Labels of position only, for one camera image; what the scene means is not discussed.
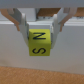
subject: white panel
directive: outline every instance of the white panel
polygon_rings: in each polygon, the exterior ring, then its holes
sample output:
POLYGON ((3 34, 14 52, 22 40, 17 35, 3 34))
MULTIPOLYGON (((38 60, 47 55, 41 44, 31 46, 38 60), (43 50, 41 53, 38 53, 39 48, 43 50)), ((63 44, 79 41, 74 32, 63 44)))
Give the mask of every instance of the white panel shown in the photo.
MULTIPOLYGON (((26 14, 27 21, 36 21, 36 9, 35 8, 18 8, 22 13, 26 14)), ((0 13, 0 20, 8 20, 0 13)))
MULTIPOLYGON (((30 23, 30 28, 50 27, 42 25, 30 23)), ((84 27, 63 27, 50 56, 34 57, 13 24, 0 24, 0 66, 84 74, 84 27)))
POLYGON ((84 7, 84 0, 0 0, 0 8, 84 7))

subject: yellow block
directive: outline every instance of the yellow block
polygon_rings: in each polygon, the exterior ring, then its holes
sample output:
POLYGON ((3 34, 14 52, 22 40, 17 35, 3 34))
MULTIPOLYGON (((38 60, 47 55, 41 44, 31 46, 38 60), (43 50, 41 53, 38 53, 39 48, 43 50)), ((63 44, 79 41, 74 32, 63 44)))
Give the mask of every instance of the yellow block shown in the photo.
POLYGON ((29 29, 29 55, 49 56, 51 38, 49 29, 29 29))

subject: yellow cube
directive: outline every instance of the yellow cube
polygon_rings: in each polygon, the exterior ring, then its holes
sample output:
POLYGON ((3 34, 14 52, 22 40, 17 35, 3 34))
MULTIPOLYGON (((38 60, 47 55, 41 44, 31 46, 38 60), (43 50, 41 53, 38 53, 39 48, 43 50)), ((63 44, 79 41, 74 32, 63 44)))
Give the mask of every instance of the yellow cube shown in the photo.
POLYGON ((49 56, 51 36, 49 29, 29 29, 29 55, 49 56))

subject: brown floor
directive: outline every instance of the brown floor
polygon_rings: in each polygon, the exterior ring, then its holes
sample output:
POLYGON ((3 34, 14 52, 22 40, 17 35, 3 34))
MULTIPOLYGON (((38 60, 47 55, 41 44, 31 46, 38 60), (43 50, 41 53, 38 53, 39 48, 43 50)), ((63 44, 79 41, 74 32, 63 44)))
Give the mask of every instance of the brown floor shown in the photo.
MULTIPOLYGON (((38 16, 53 16, 59 9, 41 9, 38 16)), ((84 16, 79 8, 75 16, 84 16)), ((0 84, 84 84, 84 75, 0 67, 0 84)))

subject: black letter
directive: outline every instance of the black letter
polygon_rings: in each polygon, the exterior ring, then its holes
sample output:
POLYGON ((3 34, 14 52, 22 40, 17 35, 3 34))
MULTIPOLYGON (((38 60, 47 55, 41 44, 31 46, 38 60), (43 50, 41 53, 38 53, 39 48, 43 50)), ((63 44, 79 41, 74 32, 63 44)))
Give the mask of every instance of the black letter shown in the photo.
POLYGON ((40 49, 38 50, 38 52, 35 52, 35 50, 36 50, 36 48, 35 48, 35 49, 32 50, 32 52, 35 53, 35 54, 38 54, 38 53, 40 52, 41 49, 44 50, 44 52, 42 52, 41 54, 43 54, 43 53, 46 52, 46 49, 44 49, 44 48, 40 48, 40 49))
POLYGON ((42 36, 42 35, 44 35, 46 33, 39 33, 39 32, 37 32, 37 33, 33 33, 33 34, 40 34, 40 35, 38 35, 38 36, 36 36, 36 37, 33 38, 35 40, 37 40, 37 39, 46 39, 46 38, 37 38, 37 37, 42 36))

